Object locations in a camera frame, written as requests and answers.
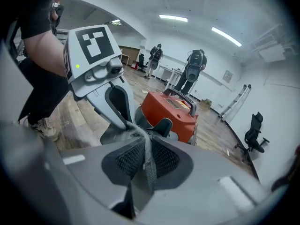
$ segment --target person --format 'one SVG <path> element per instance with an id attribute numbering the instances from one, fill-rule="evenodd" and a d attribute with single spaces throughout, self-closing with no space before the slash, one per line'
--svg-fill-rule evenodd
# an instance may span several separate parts
<path id="1" fill-rule="evenodd" d="M 50 20 L 51 20 L 51 28 L 52 28 L 52 33 L 54 35 L 57 34 L 57 27 L 60 23 L 60 17 L 65 9 L 63 5 L 60 4 L 61 0 L 54 0 L 54 3 L 52 4 L 52 9 L 51 9 L 51 15 L 50 15 Z"/>
<path id="2" fill-rule="evenodd" d="M 149 57 L 149 62 L 148 62 L 148 67 L 146 70 L 146 75 L 144 76 L 144 78 L 150 79 L 152 73 L 153 73 L 153 69 L 151 69 L 151 61 L 153 59 L 153 56 L 155 55 L 155 53 L 157 52 L 158 49 L 161 49 L 161 44 L 158 44 L 157 47 L 153 47 L 150 51 L 150 57 Z"/>
<path id="3" fill-rule="evenodd" d="M 200 71 L 203 71 L 206 68 L 206 63 L 207 63 L 207 59 L 206 56 L 204 55 L 204 51 L 202 49 L 200 49 L 200 51 L 203 54 L 203 60 L 202 60 L 202 65 L 201 65 L 201 69 Z M 188 93 L 188 91 L 191 89 L 191 87 L 193 86 L 193 82 L 189 82 L 187 81 L 187 68 L 188 65 L 185 67 L 183 74 L 181 75 L 178 83 L 175 86 L 175 89 L 177 91 L 180 91 L 182 86 L 184 85 L 184 83 L 186 82 L 186 85 L 184 86 L 184 88 L 181 90 L 181 92 L 186 95 Z"/>
<path id="4" fill-rule="evenodd" d="M 21 28 L 21 38 L 29 55 L 19 69 L 33 86 L 19 120 L 28 116 L 28 123 L 41 137 L 53 141 L 58 132 L 45 120 L 69 91 L 63 58 L 63 44 L 53 35 L 50 12 L 53 0 L 16 0 L 16 8 L 7 14 L 6 34 L 13 24 Z"/>

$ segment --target fluorescent light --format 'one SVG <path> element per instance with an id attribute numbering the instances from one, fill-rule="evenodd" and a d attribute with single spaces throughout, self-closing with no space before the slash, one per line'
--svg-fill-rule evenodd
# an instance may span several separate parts
<path id="1" fill-rule="evenodd" d="M 232 41 L 237 46 L 239 46 L 239 47 L 242 46 L 242 44 L 240 44 L 237 40 L 235 40 L 234 38 L 232 38 L 228 34 L 220 31 L 219 29 L 216 29 L 216 28 L 213 27 L 211 30 L 214 31 L 214 32 L 216 32 L 216 33 L 218 33 L 218 34 L 220 34 L 220 35 L 222 35 L 223 37 L 227 38 L 228 40 Z"/>
<path id="2" fill-rule="evenodd" d="M 176 16 L 169 16 L 169 15 L 159 15 L 160 18 L 167 18 L 167 19 L 174 19 L 174 20 L 179 20 L 183 22 L 188 22 L 187 18 L 184 17 L 176 17 Z"/>

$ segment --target office chair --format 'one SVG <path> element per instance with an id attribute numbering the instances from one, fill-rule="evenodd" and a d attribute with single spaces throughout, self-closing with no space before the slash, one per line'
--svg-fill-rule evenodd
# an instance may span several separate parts
<path id="1" fill-rule="evenodd" d="M 262 148 L 262 145 L 265 143 L 269 143 L 269 140 L 263 137 L 263 141 L 260 144 L 257 141 L 258 134 L 262 133 L 260 131 L 262 122 L 263 122 L 263 116 L 259 112 L 257 113 L 257 115 L 252 114 L 251 126 L 249 131 L 246 132 L 245 139 L 244 139 L 245 143 L 248 145 L 248 148 L 246 149 L 239 144 L 236 144 L 234 148 L 239 147 L 240 149 L 242 149 L 244 155 L 247 155 L 248 152 L 252 152 L 253 149 L 261 153 L 264 153 L 264 149 Z"/>
<path id="2" fill-rule="evenodd" d="M 139 63 L 137 64 L 140 68 L 138 69 L 138 71 L 141 71 L 142 73 L 146 73 L 146 71 L 144 71 L 144 68 L 147 68 L 147 64 L 144 65 L 144 54 L 140 54 L 139 55 Z"/>

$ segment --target ladder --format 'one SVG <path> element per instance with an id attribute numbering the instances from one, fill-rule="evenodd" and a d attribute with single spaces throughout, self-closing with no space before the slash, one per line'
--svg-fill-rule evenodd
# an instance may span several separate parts
<path id="1" fill-rule="evenodd" d="M 224 121 L 228 114 L 236 107 L 236 105 L 243 99 L 243 97 L 248 94 L 251 90 L 251 85 L 245 84 L 237 95 L 237 97 L 219 114 L 219 117 Z"/>

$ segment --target orange toolbox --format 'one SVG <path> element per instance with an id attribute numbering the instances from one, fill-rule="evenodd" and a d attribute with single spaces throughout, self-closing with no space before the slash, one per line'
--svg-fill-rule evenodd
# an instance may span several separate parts
<path id="1" fill-rule="evenodd" d="M 170 96 L 171 93 L 182 99 Z M 171 131 L 178 135 L 181 142 L 187 143 L 196 129 L 196 104 L 175 89 L 167 89 L 163 93 L 148 92 L 141 104 L 141 110 L 153 127 L 163 118 L 170 119 L 173 123 Z"/>

